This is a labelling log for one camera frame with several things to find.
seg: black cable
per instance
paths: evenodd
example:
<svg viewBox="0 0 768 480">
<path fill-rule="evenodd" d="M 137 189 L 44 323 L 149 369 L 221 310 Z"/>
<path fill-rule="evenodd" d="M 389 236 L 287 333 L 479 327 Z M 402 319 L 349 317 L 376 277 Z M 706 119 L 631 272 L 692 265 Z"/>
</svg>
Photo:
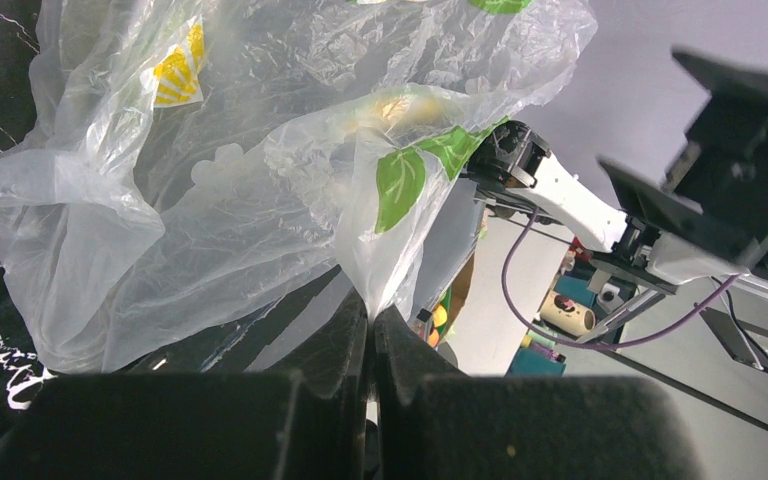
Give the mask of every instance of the black cable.
<svg viewBox="0 0 768 480">
<path fill-rule="evenodd" d="M 711 295 L 708 295 L 708 297 L 706 297 L 704 300 L 696 304 L 689 312 L 687 312 L 683 317 L 679 318 L 675 323 L 651 335 L 647 335 L 645 337 L 637 338 L 634 340 L 629 340 L 627 342 L 614 343 L 610 345 L 605 343 L 570 342 L 568 340 L 562 339 L 560 336 L 550 335 L 546 333 L 545 330 L 541 330 L 535 327 L 534 324 L 531 323 L 530 319 L 526 318 L 519 310 L 517 310 L 516 305 L 514 305 L 514 300 L 511 297 L 511 293 L 508 290 L 508 269 L 510 268 L 511 260 L 513 260 L 513 257 L 516 254 L 517 249 L 519 248 L 522 241 L 525 240 L 525 237 L 526 235 L 528 235 L 528 232 L 531 231 L 531 227 L 534 226 L 534 221 L 537 220 L 537 217 L 539 215 L 540 215 L 540 208 L 534 207 L 534 213 L 528 219 L 528 223 L 525 224 L 525 227 L 523 227 L 522 233 L 520 233 L 519 237 L 517 237 L 516 241 L 514 241 L 513 246 L 511 246 L 511 249 L 508 251 L 508 255 L 505 257 L 504 263 L 502 263 L 502 276 L 501 276 L 502 295 L 505 297 L 505 303 L 508 304 L 508 308 L 511 310 L 511 313 L 513 313 L 514 316 L 517 317 L 517 319 L 523 325 L 525 325 L 526 327 L 528 327 L 529 330 L 540 335 L 543 338 L 554 340 L 555 343 L 559 345 L 564 345 L 566 347 L 571 347 L 571 348 L 579 348 L 582 350 L 616 350 L 616 349 L 625 348 L 625 347 L 636 347 L 638 345 L 643 345 L 644 343 L 657 340 L 665 335 L 669 335 L 670 333 L 677 330 L 678 328 L 681 328 L 687 322 L 693 320 L 693 318 L 696 317 L 696 315 L 698 315 L 702 310 L 705 309 L 705 307 L 708 306 L 709 303 L 711 303 L 711 300 L 720 296 L 726 289 L 728 289 L 729 286 L 731 286 L 731 284 L 735 282 L 735 280 L 737 280 L 737 275 L 733 275 L 729 277 L 728 280 L 723 282 L 722 286 L 717 287 L 717 289 L 714 290 L 714 292 L 711 293 Z"/>
<path fill-rule="evenodd" d="M 722 286 L 723 284 L 723 282 L 719 281 L 714 277 L 711 277 L 711 280 L 713 280 L 714 283 L 716 283 L 717 285 Z M 752 346 L 755 347 L 755 349 L 761 352 L 761 355 L 763 355 L 768 362 L 767 351 L 761 348 L 761 346 L 758 345 L 758 342 L 756 342 L 754 338 L 750 337 L 749 334 L 746 332 L 746 329 L 744 329 L 740 325 L 740 322 L 737 321 L 737 314 L 734 313 L 734 299 L 731 297 L 731 292 L 729 292 L 728 290 L 726 290 L 726 298 L 728 299 L 729 316 L 731 316 L 731 321 L 732 323 L 734 323 L 735 328 L 737 328 L 740 331 L 740 334 L 743 335 L 743 338 L 745 338 L 749 343 L 751 343 Z"/>
<path fill-rule="evenodd" d="M 520 227 L 525 228 L 525 224 L 524 223 L 517 222 L 516 220 L 514 220 L 512 218 L 503 218 L 502 220 L 506 220 L 508 222 L 513 223 L 514 225 L 519 225 Z M 558 242 L 565 243 L 565 244 L 567 244 L 567 245 L 569 245 L 571 247 L 575 246 L 575 244 L 570 242 L 569 240 L 564 240 L 561 237 L 556 237 L 556 236 L 552 235 L 551 233 L 541 232 L 540 230 L 535 230 L 534 228 L 532 228 L 531 231 L 534 232 L 534 233 L 538 233 L 540 235 L 543 235 L 544 237 L 549 237 L 552 240 L 556 240 Z"/>
<path fill-rule="evenodd" d="M 489 208 L 490 211 L 492 212 L 492 215 L 490 215 L 490 218 L 501 218 L 502 220 L 508 220 L 508 221 L 512 222 L 513 220 L 511 220 L 511 219 L 513 218 L 513 215 L 511 215 L 510 217 L 505 216 L 505 215 L 499 215 L 499 211 L 497 210 L 498 207 L 500 207 L 500 205 L 488 205 L 487 206 L 487 208 Z M 528 218 L 531 218 L 531 215 L 534 214 L 533 210 L 526 211 L 526 210 L 514 210 L 514 209 L 508 208 L 508 207 L 502 207 L 502 208 L 507 208 L 508 210 L 512 211 L 514 214 L 521 213 L 521 214 L 525 215 Z M 555 220 L 550 215 L 546 215 L 545 213 L 537 214 L 537 218 L 538 218 L 537 223 L 539 223 L 541 225 L 563 225 L 561 222 Z M 517 225 L 523 225 L 523 226 L 525 225 L 523 223 L 518 223 L 518 222 L 514 222 L 514 223 L 516 223 Z"/>
</svg>

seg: green leaf print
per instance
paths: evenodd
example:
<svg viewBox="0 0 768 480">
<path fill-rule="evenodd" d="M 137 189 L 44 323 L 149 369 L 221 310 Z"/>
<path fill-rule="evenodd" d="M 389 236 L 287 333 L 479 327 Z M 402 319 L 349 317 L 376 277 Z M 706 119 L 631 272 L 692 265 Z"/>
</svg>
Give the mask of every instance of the green leaf print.
<svg viewBox="0 0 768 480">
<path fill-rule="evenodd" d="M 416 148 L 437 156 L 446 170 L 446 176 L 454 180 L 483 139 L 480 134 L 473 135 L 462 127 L 455 127 L 449 133 L 420 141 Z"/>
<path fill-rule="evenodd" d="M 375 233 L 383 233 L 408 214 L 425 186 L 425 163 L 413 147 L 395 151 L 378 160 L 378 221 Z"/>
<path fill-rule="evenodd" d="M 492 14 L 512 14 L 525 10 L 531 0 L 469 0 L 472 5 Z"/>
</svg>

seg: plastic bag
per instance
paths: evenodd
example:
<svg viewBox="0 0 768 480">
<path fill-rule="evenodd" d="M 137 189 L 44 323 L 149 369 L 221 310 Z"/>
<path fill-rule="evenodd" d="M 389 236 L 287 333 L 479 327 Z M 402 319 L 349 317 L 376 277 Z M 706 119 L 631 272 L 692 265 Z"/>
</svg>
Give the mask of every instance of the plastic bag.
<svg viewBox="0 0 768 480">
<path fill-rule="evenodd" d="M 37 125 L 0 155 L 40 359 L 115 370 L 337 262 L 371 316 L 409 305 L 460 166 L 594 32 L 583 0 L 44 0 Z"/>
</svg>

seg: purple cable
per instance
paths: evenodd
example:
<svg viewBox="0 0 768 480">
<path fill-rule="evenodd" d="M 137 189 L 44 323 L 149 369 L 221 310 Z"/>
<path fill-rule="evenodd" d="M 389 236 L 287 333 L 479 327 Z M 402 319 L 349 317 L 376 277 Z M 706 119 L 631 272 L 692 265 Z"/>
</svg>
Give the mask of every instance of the purple cable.
<svg viewBox="0 0 768 480">
<path fill-rule="evenodd" d="M 705 307 L 708 306 L 709 303 L 711 303 L 711 301 L 713 301 L 715 298 L 720 296 L 720 294 L 725 292 L 731 286 L 731 284 L 734 283 L 735 280 L 737 280 L 737 275 L 729 277 L 725 282 L 723 282 L 722 285 L 720 285 L 718 289 L 714 290 L 714 293 L 708 295 L 708 297 L 705 298 L 705 300 L 702 300 L 701 302 L 699 302 L 695 307 L 693 307 L 691 311 L 687 312 L 687 315 L 678 319 L 677 322 L 661 330 L 660 332 L 656 332 L 656 333 L 653 333 L 652 335 L 647 335 L 645 337 L 638 338 L 636 340 L 630 340 L 628 342 L 622 342 L 622 343 L 616 343 L 616 344 L 575 343 L 560 337 L 553 337 L 550 334 L 546 333 L 545 331 L 535 327 L 534 324 L 532 324 L 525 317 L 523 317 L 522 314 L 519 313 L 519 310 L 517 310 L 516 306 L 514 306 L 514 301 L 511 299 L 511 294 L 508 292 L 508 267 L 510 267 L 511 259 L 514 258 L 514 253 L 516 253 L 517 248 L 519 248 L 519 245 L 522 243 L 523 240 L 525 240 L 525 236 L 528 235 L 529 231 L 531 231 L 531 227 L 534 225 L 534 221 L 537 219 L 539 214 L 540 214 L 540 209 L 535 207 L 534 212 L 532 213 L 531 217 L 528 219 L 528 223 L 525 225 L 525 228 L 522 229 L 522 233 L 519 234 L 519 237 L 514 242 L 514 245 L 511 247 L 510 252 L 508 252 L 508 256 L 505 257 L 505 263 L 502 266 L 502 293 L 505 295 L 505 302 L 507 302 L 508 308 L 511 309 L 511 312 L 514 314 L 515 317 L 519 319 L 520 322 L 523 323 L 523 325 L 525 325 L 526 327 L 529 328 L 529 330 L 534 331 L 541 337 L 549 340 L 553 340 L 556 343 L 559 343 L 561 345 L 572 347 L 572 348 L 580 348 L 582 350 L 616 350 L 618 348 L 623 348 L 623 347 L 635 347 L 637 345 L 643 345 L 644 343 L 651 342 L 652 340 L 657 340 L 671 333 L 677 328 L 681 327 L 688 321 L 690 321 L 690 319 L 698 315 L 699 312 L 701 312 Z"/>
<path fill-rule="evenodd" d="M 561 355 L 560 353 L 552 350 L 551 348 L 546 348 L 537 342 L 532 342 L 531 345 L 528 346 L 528 349 L 534 350 L 535 352 L 539 353 L 540 355 L 543 355 L 544 357 L 550 360 L 557 360 L 558 356 Z"/>
</svg>

